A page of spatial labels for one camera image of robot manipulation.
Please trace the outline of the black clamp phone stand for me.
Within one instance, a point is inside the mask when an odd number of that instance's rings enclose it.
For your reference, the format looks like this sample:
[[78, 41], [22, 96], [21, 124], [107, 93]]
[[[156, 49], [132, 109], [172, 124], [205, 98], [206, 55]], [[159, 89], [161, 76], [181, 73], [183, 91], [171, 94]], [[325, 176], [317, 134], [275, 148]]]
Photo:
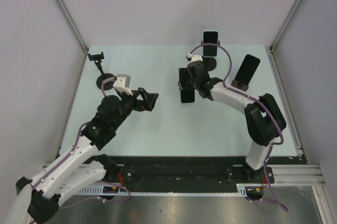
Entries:
[[215, 57], [217, 56], [217, 46], [203, 46], [203, 63], [208, 72], [213, 71], [217, 66]]

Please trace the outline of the black round-base phone stand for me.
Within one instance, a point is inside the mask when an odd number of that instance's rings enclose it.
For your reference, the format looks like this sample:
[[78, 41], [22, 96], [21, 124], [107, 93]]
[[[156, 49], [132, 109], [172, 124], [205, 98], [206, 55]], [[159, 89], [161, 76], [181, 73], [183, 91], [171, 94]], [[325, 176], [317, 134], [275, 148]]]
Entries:
[[100, 72], [100, 75], [98, 76], [96, 80], [96, 85], [99, 89], [101, 89], [102, 83], [104, 80], [107, 80], [108, 78], [113, 78], [111, 82], [106, 82], [103, 84], [104, 90], [111, 90], [113, 88], [113, 84], [115, 81], [115, 76], [110, 73], [105, 73], [102, 67], [102, 60], [104, 59], [104, 53], [101, 52], [100, 54], [87, 54], [89, 61], [94, 62], [97, 69]]

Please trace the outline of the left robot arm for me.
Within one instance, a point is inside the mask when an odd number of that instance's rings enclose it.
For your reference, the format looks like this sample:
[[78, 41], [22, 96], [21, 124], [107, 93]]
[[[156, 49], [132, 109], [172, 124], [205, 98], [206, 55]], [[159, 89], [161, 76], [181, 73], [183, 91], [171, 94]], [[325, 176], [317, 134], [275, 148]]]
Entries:
[[34, 223], [48, 222], [60, 207], [83, 188], [116, 177], [116, 162], [98, 152], [115, 136], [117, 129], [133, 112], [152, 111], [159, 97], [138, 88], [129, 94], [105, 96], [91, 121], [80, 126], [75, 142], [39, 174], [16, 183], [18, 194], [28, 186], [26, 212]]

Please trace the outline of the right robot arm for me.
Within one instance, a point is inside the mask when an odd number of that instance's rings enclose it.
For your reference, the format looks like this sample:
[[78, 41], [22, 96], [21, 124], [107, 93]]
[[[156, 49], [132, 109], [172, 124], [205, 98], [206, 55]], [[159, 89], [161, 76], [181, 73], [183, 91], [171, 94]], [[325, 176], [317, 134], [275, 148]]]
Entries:
[[261, 167], [268, 161], [273, 146], [284, 143], [282, 131], [286, 128], [286, 120], [274, 97], [268, 93], [254, 97], [227, 86], [224, 80], [210, 77], [201, 61], [179, 68], [179, 88], [182, 103], [194, 102], [197, 91], [202, 98], [228, 105], [245, 116], [252, 143], [243, 177], [248, 182], [260, 179]]

